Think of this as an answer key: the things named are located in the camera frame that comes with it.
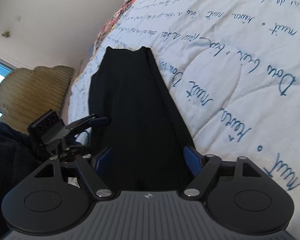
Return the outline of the black pants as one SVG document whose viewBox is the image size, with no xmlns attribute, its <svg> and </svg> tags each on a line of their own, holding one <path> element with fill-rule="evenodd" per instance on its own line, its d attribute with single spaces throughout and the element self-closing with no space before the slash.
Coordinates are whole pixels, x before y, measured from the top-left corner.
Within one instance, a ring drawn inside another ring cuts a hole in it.
<svg viewBox="0 0 300 240">
<path fill-rule="evenodd" d="M 193 140 L 149 48 L 108 47 L 88 105 L 109 119 L 105 130 L 92 129 L 91 143 L 111 148 L 102 179 L 112 190 L 182 191 L 193 180 L 183 154 Z"/>
</svg>

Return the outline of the tan padded headboard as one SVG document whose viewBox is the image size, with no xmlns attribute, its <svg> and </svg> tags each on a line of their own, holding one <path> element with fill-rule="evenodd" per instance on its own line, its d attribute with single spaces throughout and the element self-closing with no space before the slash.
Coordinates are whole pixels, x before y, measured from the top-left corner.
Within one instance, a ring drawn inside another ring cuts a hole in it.
<svg viewBox="0 0 300 240">
<path fill-rule="evenodd" d="M 28 126 L 49 110 L 61 112 L 74 68 L 18 68 L 0 83 L 0 122 L 27 133 Z"/>
</svg>

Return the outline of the floral folded blanket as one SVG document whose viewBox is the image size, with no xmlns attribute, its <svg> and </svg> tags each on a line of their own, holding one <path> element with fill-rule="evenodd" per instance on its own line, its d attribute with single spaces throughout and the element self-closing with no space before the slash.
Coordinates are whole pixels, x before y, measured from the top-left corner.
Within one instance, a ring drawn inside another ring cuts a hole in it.
<svg viewBox="0 0 300 240">
<path fill-rule="evenodd" d="M 136 0 L 125 0 L 123 5 L 119 8 L 117 12 L 114 13 L 113 16 L 106 22 L 106 24 L 102 27 L 100 32 L 98 33 L 97 39 L 94 42 L 94 48 L 93 48 L 93 56 L 95 56 L 98 48 L 100 47 L 101 43 L 104 41 L 104 39 L 108 36 L 108 34 L 113 30 L 115 24 L 119 21 L 121 16 L 130 9 L 130 7 L 133 5 L 133 3 Z"/>
</svg>

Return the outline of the white quilt with blue script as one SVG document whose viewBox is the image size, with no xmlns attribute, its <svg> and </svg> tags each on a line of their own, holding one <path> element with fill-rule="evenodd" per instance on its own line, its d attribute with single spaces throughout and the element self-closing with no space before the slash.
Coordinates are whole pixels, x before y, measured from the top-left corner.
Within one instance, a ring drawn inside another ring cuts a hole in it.
<svg viewBox="0 0 300 240">
<path fill-rule="evenodd" d="M 201 153 L 245 153 L 293 198 L 300 239 L 300 0 L 136 0 L 72 87 L 88 114 L 107 47 L 149 47 Z"/>
</svg>

